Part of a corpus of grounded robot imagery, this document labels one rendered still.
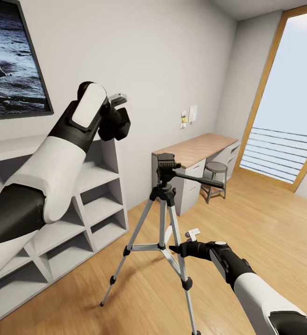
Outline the digital camera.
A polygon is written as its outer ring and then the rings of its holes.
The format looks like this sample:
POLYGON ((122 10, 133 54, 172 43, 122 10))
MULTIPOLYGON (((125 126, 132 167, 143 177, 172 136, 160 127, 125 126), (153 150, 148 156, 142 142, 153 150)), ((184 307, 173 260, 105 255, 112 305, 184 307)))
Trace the digital camera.
POLYGON ((120 141, 128 136, 130 126, 131 121, 119 125, 117 127, 111 128, 108 131, 102 131, 101 129, 98 129, 98 134, 103 141, 109 141, 112 140, 113 138, 116 138, 117 141, 120 141))

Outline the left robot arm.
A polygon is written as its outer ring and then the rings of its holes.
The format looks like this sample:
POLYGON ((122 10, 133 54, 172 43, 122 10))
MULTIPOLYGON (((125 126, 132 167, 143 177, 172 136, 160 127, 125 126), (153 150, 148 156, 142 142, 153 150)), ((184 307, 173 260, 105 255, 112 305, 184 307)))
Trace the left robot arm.
POLYGON ((0 271, 46 224, 69 208, 84 159, 98 129, 130 122, 128 97, 91 81, 79 85, 77 99, 60 116, 44 142, 0 190, 0 271))

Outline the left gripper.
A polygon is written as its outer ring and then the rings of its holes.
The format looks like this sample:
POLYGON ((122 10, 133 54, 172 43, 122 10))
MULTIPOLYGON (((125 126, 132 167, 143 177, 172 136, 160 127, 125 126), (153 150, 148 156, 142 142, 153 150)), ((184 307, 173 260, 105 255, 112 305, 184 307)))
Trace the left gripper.
POLYGON ((114 110, 115 110, 115 116, 111 121, 108 122, 101 121, 100 129, 102 131, 108 131, 111 128, 130 122, 127 111, 124 107, 120 108, 119 110, 116 110, 114 108, 114 110))

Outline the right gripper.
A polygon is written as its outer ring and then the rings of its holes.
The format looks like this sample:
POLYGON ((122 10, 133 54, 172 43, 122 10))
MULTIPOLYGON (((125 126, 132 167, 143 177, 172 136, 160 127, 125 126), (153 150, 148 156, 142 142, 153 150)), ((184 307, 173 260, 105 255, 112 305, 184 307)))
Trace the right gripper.
MULTIPOLYGON (((181 243, 179 246, 169 246, 169 249, 173 252, 180 254, 181 257, 185 258, 187 256, 194 256, 201 258, 199 255, 199 246, 202 242, 193 241, 193 242, 184 242, 181 243)), ((203 258, 201 258, 203 259, 203 258)))

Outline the camera tripod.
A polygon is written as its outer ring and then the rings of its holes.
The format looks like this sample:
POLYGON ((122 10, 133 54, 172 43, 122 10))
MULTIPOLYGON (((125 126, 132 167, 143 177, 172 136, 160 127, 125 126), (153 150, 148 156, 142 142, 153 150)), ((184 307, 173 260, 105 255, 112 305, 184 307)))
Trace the camera tripod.
POLYGON ((167 259, 169 264, 174 268, 178 276, 182 281, 182 287, 185 290, 188 310, 190 314, 191 326, 192 326, 192 335, 201 335, 200 331, 196 329, 195 318, 191 303, 190 289, 192 288, 193 282, 191 277, 187 277, 187 271, 185 266, 184 258, 180 254, 177 254, 178 261, 170 253, 166 247, 170 236, 173 232, 175 245, 179 246, 181 244, 181 238, 178 228, 177 216, 175 211, 175 202, 174 197, 176 195, 176 188, 172 188, 171 184, 167 182, 171 181, 173 177, 181 177, 185 179, 191 179, 199 182, 200 184, 214 186, 216 188, 224 188, 225 184, 221 181, 210 180, 206 178, 197 178, 194 176, 184 175, 173 171, 173 169, 181 168, 181 164, 175 163, 175 155, 169 153, 157 154, 158 168, 157 168, 157 186, 152 188, 150 198, 143 210, 141 218, 133 232, 133 235, 123 251, 123 258, 119 264, 119 267, 114 276, 110 278, 110 287, 104 297, 104 300, 101 302, 101 307, 103 307, 105 299, 107 298, 112 286, 116 282, 116 277, 124 264, 126 257, 130 254, 131 251, 160 251, 164 257, 167 259), (160 197, 160 231, 159 231, 159 243, 152 244, 133 244, 137 235, 143 225, 143 222, 149 213, 152 204, 156 200, 156 197, 160 197), (171 224, 169 225, 167 231, 165 231, 166 226, 166 210, 169 208, 171 224))

